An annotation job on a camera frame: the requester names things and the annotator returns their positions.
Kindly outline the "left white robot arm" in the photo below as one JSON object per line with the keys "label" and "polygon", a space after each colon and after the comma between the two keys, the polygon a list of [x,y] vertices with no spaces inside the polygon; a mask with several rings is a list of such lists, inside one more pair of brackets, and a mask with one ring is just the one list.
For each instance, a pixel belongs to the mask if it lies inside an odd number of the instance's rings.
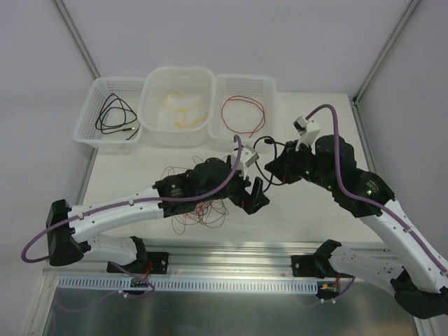
{"label": "left white robot arm", "polygon": [[111,237],[106,231],[188,214],[200,203],[218,200],[230,200],[248,215],[270,203],[261,178],[251,181],[229,160],[215,157],[121,200],[92,206],[70,206],[65,199],[54,201],[45,223],[49,263],[61,267],[80,260],[106,261],[111,267],[141,272],[148,262],[143,240]]}

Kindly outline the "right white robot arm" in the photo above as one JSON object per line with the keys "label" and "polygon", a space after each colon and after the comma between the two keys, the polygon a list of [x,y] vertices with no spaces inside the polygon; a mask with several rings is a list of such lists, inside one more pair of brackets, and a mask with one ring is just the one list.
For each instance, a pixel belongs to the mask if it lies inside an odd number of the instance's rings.
{"label": "right white robot arm", "polygon": [[353,146],[342,137],[322,136],[314,148],[288,141],[265,169],[284,184],[305,180],[330,192],[398,259],[382,262],[328,239],[300,264],[302,272],[321,279],[334,272],[362,279],[390,293],[419,319],[447,314],[447,260],[411,223],[392,189],[375,173],[358,168]]}

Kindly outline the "right white perforated basket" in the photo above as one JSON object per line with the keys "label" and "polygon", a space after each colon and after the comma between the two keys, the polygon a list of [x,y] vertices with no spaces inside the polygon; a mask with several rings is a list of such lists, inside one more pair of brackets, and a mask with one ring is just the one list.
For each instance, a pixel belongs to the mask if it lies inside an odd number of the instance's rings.
{"label": "right white perforated basket", "polygon": [[273,78],[218,75],[208,135],[223,150],[232,147],[235,135],[252,146],[259,137],[273,135],[276,103],[277,84]]}

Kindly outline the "white perforated basket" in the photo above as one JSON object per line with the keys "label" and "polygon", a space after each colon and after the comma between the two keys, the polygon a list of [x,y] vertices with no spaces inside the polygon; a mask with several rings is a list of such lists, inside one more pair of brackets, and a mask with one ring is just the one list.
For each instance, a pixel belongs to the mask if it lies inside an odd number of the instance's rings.
{"label": "white perforated basket", "polygon": [[137,108],[144,88],[141,77],[94,80],[73,131],[73,140],[104,150],[137,148],[143,131]]}
{"label": "white perforated basket", "polygon": [[273,78],[218,75],[208,135],[223,150],[232,147],[235,135],[252,146],[259,137],[273,135],[276,103],[277,84]]}

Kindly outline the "middle white plastic tub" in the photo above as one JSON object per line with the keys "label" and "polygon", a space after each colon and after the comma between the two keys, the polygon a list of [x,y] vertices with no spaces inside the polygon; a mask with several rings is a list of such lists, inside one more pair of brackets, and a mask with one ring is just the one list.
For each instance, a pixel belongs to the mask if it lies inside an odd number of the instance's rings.
{"label": "middle white plastic tub", "polygon": [[214,73],[201,66],[165,66],[146,77],[137,118],[161,146],[196,147],[213,115]]}

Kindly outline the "left white perforated basket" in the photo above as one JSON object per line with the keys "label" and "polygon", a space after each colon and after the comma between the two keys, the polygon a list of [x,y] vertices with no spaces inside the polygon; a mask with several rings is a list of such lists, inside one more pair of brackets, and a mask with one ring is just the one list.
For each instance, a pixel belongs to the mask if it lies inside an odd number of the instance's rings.
{"label": "left white perforated basket", "polygon": [[137,108],[144,88],[141,77],[94,80],[73,131],[73,140],[104,150],[137,148],[143,131]]}

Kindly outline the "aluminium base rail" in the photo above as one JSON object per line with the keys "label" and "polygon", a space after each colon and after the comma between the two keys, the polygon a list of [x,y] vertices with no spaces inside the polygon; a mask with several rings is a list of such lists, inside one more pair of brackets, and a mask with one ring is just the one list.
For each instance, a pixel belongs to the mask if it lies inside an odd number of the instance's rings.
{"label": "aluminium base rail", "polygon": [[314,243],[212,243],[99,234],[81,243],[63,243],[50,248],[43,271],[108,274],[112,277],[148,273],[152,277],[317,279],[307,275],[294,276],[292,257],[310,256],[318,251],[328,261],[331,251],[341,245],[331,239]]}

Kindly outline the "right aluminium frame post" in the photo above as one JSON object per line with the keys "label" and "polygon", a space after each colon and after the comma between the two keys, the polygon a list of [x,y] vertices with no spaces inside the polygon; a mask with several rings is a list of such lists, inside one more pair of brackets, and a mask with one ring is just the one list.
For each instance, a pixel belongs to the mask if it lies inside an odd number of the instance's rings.
{"label": "right aluminium frame post", "polygon": [[397,22],[394,24],[390,34],[386,38],[378,55],[375,57],[372,66],[369,68],[366,76],[364,77],[362,83],[360,84],[360,87],[357,89],[356,93],[353,95],[351,100],[355,106],[360,104],[361,99],[363,98],[363,96],[367,92],[368,88],[373,83],[375,77],[377,76],[377,74],[381,70],[384,62],[386,61],[386,58],[389,56],[393,47],[395,46],[398,39],[404,32],[406,26],[408,25],[408,22],[412,19],[417,8],[420,5],[421,5],[421,0],[411,0],[411,1],[407,2],[405,9],[400,14]]}

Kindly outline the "aluminium frame post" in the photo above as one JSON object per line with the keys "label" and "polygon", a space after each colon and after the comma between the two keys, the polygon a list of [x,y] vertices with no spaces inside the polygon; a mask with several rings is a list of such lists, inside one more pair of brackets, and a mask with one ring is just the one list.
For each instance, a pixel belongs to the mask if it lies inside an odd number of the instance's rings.
{"label": "aluminium frame post", "polygon": [[65,29],[70,35],[80,58],[82,59],[84,65],[86,66],[89,74],[93,79],[97,79],[101,76],[94,59],[92,58],[90,51],[84,42],[81,33],[79,32],[70,11],[63,0],[52,0],[51,3],[55,7]]}
{"label": "aluminium frame post", "polygon": [[373,83],[375,77],[377,76],[377,74],[381,70],[384,62],[386,61],[386,58],[389,56],[393,47],[395,46],[398,39],[404,32],[406,26],[408,25],[408,22],[412,19],[417,8],[420,5],[421,5],[421,0],[411,0],[411,1],[407,2],[405,9],[400,14],[397,22],[394,24],[390,34],[386,38],[378,55],[375,57],[372,66],[369,68],[366,76],[364,77],[362,83],[360,84],[360,87],[357,89],[356,93],[353,95],[351,100],[355,106],[360,104],[361,99],[363,98],[363,96],[367,92],[368,88]]}

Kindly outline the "left aluminium frame post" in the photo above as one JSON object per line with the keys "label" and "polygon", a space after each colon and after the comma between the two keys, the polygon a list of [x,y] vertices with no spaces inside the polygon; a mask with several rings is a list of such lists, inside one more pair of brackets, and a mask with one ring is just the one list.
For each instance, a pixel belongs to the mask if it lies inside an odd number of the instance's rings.
{"label": "left aluminium frame post", "polygon": [[70,35],[80,58],[82,59],[84,65],[86,66],[89,74],[93,79],[97,79],[101,76],[94,59],[92,58],[90,51],[84,42],[81,33],[79,32],[70,11],[63,0],[52,0],[51,3],[55,7],[65,29]]}

